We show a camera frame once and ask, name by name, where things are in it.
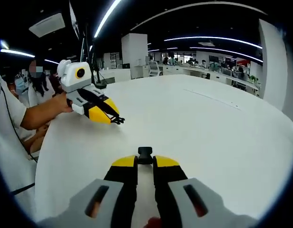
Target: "face mask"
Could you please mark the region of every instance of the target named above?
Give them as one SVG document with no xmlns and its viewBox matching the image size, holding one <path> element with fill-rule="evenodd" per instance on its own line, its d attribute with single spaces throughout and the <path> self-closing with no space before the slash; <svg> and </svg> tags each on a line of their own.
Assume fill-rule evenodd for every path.
<svg viewBox="0 0 293 228">
<path fill-rule="evenodd" d="M 17 95 L 21 95 L 25 89 L 25 83 L 23 78 L 18 78 L 14 81 L 15 83 L 15 92 Z"/>
</svg>

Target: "cable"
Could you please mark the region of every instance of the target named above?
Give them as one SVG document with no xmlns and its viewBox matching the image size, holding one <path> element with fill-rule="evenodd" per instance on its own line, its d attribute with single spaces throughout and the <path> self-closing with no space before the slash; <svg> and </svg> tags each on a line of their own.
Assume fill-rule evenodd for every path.
<svg viewBox="0 0 293 228">
<path fill-rule="evenodd" d="M 100 74 L 100 72 L 99 72 L 99 74 Z M 102 74 L 100 74 L 100 75 L 101 75 L 101 77 L 103 77 Z M 104 79 L 105 83 L 108 84 L 104 77 L 103 77 L 103 79 Z"/>
<path fill-rule="evenodd" d="M 12 191 L 11 194 L 14 195 L 14 196 L 18 195 L 19 193 L 21 193 L 23 191 L 26 191 L 26 190 L 32 188 L 33 186 L 35 186 L 35 183 L 32 183 L 32 184 L 27 185 L 27 186 L 25 186 L 23 188 L 20 188 L 20 189 L 16 189 L 16 190 Z"/>
<path fill-rule="evenodd" d="M 24 144 L 22 143 L 22 141 L 21 141 L 20 137 L 18 136 L 18 133 L 17 133 L 17 131 L 15 130 L 15 127 L 14 127 L 14 125 L 13 125 L 13 122 L 12 122 L 12 119 L 11 119 L 11 115 L 10 115 L 10 111 L 9 111 L 9 107 L 8 107 L 8 103 L 7 103 L 7 99 L 6 99 L 5 91 L 3 90 L 2 87 L 1 87 L 0 89 L 1 89 L 1 91 L 3 92 L 4 97 L 5 97 L 6 107 L 7 107 L 8 115 L 9 115 L 9 118 L 10 118 L 10 121 L 11 121 L 11 125 L 12 125 L 13 130 L 14 130 L 14 133 L 16 134 L 16 136 L 18 137 L 19 142 L 22 144 L 23 148 L 25 149 L 25 146 L 24 146 Z M 30 156 L 30 157 L 31 157 L 36 163 L 38 163 L 37 160 L 31 155 L 30 152 L 28 152 L 28 151 L 26 151 L 26 152 L 27 152 L 27 154 L 28 154 L 28 155 L 29 155 L 29 156 Z"/>
</svg>

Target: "hand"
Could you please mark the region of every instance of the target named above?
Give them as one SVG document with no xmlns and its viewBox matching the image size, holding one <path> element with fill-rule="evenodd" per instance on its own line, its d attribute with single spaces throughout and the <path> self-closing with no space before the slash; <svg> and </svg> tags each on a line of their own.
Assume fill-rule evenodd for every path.
<svg viewBox="0 0 293 228">
<path fill-rule="evenodd" d="M 67 104 L 65 92 L 56 95 L 53 99 L 56 100 L 57 108 L 60 109 L 62 113 L 71 113 L 73 111 Z"/>
<path fill-rule="evenodd" d="M 161 219 L 157 217 L 150 218 L 147 224 L 144 226 L 144 228 L 161 228 L 161 227 L 162 227 Z"/>
<path fill-rule="evenodd" d="M 41 126 L 36 132 L 36 137 L 40 138 L 40 137 L 45 136 L 47 129 L 48 129 L 47 125 Z"/>
</svg>

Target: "black ceiling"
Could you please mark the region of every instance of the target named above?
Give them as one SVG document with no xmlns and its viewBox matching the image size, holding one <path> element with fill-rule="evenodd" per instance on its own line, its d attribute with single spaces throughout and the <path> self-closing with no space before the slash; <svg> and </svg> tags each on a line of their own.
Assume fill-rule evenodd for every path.
<svg viewBox="0 0 293 228">
<path fill-rule="evenodd" d="M 85 22 L 88 23 L 88 42 L 89 44 L 94 42 L 95 51 L 99 56 L 105 52 L 121 51 L 121 38 L 142 21 L 165 10 L 198 2 L 196 0 L 122 0 L 106 21 L 99 37 L 93 39 L 99 22 L 113 1 L 71 0 L 79 28 L 82 30 Z M 238 2 L 257 7 L 265 12 L 275 12 L 266 9 L 268 5 L 265 3 Z M 7 41 L 10 49 L 42 55 L 56 62 L 72 55 L 79 56 L 81 46 L 71 26 L 68 0 L 22 0 L 12 3 L 2 1 L 0 10 L 3 12 L 0 15 L 0 38 Z M 58 12 L 62 13 L 65 28 L 41 38 L 28 30 L 33 24 Z M 149 46 L 151 49 L 164 50 L 178 47 L 178 50 L 189 51 L 189 47 L 201 47 L 198 42 L 205 41 L 204 39 L 163 41 L 167 38 L 185 36 L 219 36 L 260 45 L 259 18 L 273 20 L 262 13 L 238 6 L 195 6 L 164 14 L 131 32 L 148 34 L 148 42 L 152 43 Z M 262 58 L 255 47 L 225 40 L 212 39 L 211 41 L 215 48 Z M 31 61 L 29 58 L 11 57 L 3 53 L 0 54 L 0 59 L 4 66 L 22 66 L 27 64 L 27 61 Z"/>
</svg>

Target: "air vent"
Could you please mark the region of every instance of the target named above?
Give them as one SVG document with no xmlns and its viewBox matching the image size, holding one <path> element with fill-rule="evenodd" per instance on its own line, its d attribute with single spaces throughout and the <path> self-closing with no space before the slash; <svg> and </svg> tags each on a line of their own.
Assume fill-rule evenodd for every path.
<svg viewBox="0 0 293 228">
<path fill-rule="evenodd" d="M 210 41 L 210 42 L 199 42 L 199 44 L 203 46 L 209 46 L 209 47 L 215 47 L 215 45 Z"/>
<path fill-rule="evenodd" d="M 42 37 L 51 32 L 57 31 L 65 27 L 65 23 L 61 13 L 57 13 L 49 18 L 46 18 L 37 24 L 31 26 L 29 30 L 37 37 Z"/>
<path fill-rule="evenodd" d="M 75 58 L 75 57 L 77 57 L 77 56 L 76 55 L 68 56 L 68 57 L 66 57 L 66 59 L 72 59 L 72 58 Z"/>
</svg>

